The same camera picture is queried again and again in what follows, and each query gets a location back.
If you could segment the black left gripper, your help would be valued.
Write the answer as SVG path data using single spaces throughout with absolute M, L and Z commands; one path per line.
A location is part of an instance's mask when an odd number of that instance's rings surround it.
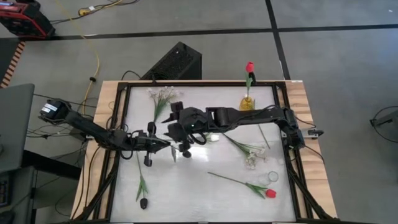
M 154 149 L 155 142 L 151 138 L 154 137 L 156 133 L 156 125 L 153 121 L 148 123 L 147 132 L 147 134 L 143 130 L 137 130 L 133 132 L 133 134 L 137 134 L 137 136 L 134 137 L 134 148 L 136 151 L 146 151 L 146 155 L 144 157 L 144 165 L 147 167 L 151 167 L 151 155 L 154 154 L 154 152 L 158 152 L 161 149 L 169 147 L 171 142 L 159 138 L 154 138 L 155 141 L 162 143 L 162 145 L 156 145 Z

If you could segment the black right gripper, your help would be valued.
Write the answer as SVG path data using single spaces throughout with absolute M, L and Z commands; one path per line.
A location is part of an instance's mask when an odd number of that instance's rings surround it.
M 180 142 L 178 149 L 182 156 L 191 158 L 192 154 L 189 149 L 193 143 L 199 145 L 207 143 L 204 134 L 207 124 L 204 112 L 193 107 L 184 109 L 181 101 L 172 103 L 170 106 L 172 112 L 163 123 L 171 121 L 176 121 L 176 123 L 167 126 L 165 135 L 172 138 L 175 142 Z

